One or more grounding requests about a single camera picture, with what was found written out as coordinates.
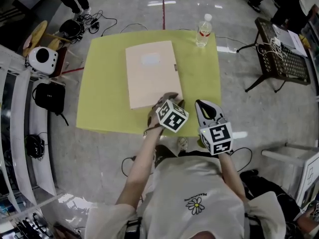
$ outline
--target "water bottle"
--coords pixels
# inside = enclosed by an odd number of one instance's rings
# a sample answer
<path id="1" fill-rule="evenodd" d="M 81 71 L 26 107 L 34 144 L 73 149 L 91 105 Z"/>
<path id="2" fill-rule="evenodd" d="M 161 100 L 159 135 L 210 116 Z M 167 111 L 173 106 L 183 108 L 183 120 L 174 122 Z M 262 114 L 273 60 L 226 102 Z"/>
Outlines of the water bottle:
<path id="1" fill-rule="evenodd" d="M 205 14 L 205 21 L 201 21 L 198 25 L 197 36 L 196 36 L 196 45 L 198 47 L 205 47 L 208 42 L 208 37 L 210 35 L 212 26 L 211 26 L 211 15 Z"/>

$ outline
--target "beige folder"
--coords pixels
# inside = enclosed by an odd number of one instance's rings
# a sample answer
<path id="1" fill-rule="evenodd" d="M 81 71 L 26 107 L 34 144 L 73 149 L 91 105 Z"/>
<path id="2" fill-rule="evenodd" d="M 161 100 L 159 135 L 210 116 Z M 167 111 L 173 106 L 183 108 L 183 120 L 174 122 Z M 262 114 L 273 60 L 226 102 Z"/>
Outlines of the beige folder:
<path id="1" fill-rule="evenodd" d="M 126 49 L 131 109 L 153 106 L 166 92 L 182 99 L 171 41 L 146 43 Z"/>

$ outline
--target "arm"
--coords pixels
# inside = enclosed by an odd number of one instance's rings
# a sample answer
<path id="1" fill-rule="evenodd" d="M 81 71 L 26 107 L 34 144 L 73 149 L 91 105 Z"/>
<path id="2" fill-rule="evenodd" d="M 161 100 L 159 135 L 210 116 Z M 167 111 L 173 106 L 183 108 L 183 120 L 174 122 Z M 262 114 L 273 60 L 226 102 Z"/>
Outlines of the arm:
<path id="1" fill-rule="evenodd" d="M 244 185 L 239 177 L 239 174 L 234 166 L 231 157 L 226 154 L 219 154 L 221 171 L 226 185 L 244 202 L 247 201 L 245 196 Z"/>
<path id="2" fill-rule="evenodd" d="M 146 135 L 143 145 L 136 155 L 131 171 L 116 204 L 128 204 L 135 209 L 149 179 L 156 142 L 163 128 L 152 129 Z"/>
<path id="3" fill-rule="evenodd" d="M 314 230 L 319 223 L 312 220 L 309 216 L 314 211 L 314 209 L 310 209 L 303 213 L 298 219 L 297 224 L 302 230 L 302 232 L 309 234 L 312 230 Z"/>

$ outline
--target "headphones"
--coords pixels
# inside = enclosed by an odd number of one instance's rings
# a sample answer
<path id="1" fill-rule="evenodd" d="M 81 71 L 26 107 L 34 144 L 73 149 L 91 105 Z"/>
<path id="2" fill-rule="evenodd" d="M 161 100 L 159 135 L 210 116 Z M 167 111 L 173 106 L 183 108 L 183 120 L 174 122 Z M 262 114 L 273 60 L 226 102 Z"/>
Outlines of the headphones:
<path id="1" fill-rule="evenodd" d="M 44 140 L 39 135 L 28 134 L 24 138 L 25 152 L 28 156 L 41 160 L 44 155 Z"/>

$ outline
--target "red line on floor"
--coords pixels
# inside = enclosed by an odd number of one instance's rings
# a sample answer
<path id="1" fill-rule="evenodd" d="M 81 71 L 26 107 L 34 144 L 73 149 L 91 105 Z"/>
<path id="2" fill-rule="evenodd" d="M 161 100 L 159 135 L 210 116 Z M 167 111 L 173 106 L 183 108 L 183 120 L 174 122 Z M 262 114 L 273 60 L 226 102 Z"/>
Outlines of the red line on floor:
<path id="1" fill-rule="evenodd" d="M 163 0 L 163 30 L 165 30 L 165 2 Z"/>
<path id="2" fill-rule="evenodd" d="M 81 67 L 81 68 L 77 68 L 77 69 L 74 69 L 74 70 L 62 72 L 62 74 L 67 74 L 67 73 L 72 73 L 72 72 L 76 72 L 76 71 L 81 71 L 83 69 L 84 69 L 84 67 Z"/>

